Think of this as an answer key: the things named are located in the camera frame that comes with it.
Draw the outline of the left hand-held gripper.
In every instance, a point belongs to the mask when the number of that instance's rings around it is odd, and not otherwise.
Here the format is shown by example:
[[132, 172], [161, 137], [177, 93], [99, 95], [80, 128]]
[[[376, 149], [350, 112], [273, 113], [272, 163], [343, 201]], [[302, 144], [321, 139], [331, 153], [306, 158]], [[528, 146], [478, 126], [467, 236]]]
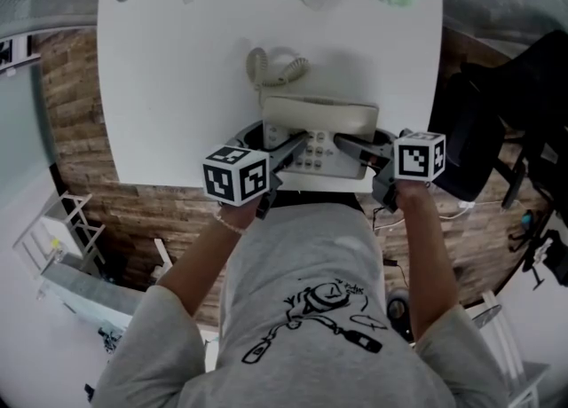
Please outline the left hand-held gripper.
[[264, 219], [276, 199], [282, 181], [277, 172], [287, 169], [303, 153], [309, 133], [302, 131], [274, 149], [264, 149], [264, 123], [257, 121], [240, 130], [237, 145], [218, 145], [202, 163], [203, 189], [207, 197], [240, 207], [260, 199], [256, 217]]

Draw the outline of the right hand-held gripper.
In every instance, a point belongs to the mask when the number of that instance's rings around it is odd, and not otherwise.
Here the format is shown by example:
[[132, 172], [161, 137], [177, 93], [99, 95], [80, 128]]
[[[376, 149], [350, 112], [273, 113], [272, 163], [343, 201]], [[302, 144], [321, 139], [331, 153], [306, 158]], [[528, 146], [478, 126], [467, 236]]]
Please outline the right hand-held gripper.
[[375, 142], [337, 133], [335, 146], [359, 162], [371, 162], [375, 171], [373, 198], [386, 210], [397, 209], [397, 181], [433, 182], [446, 168], [446, 136], [407, 132], [398, 137], [384, 129], [375, 131]]

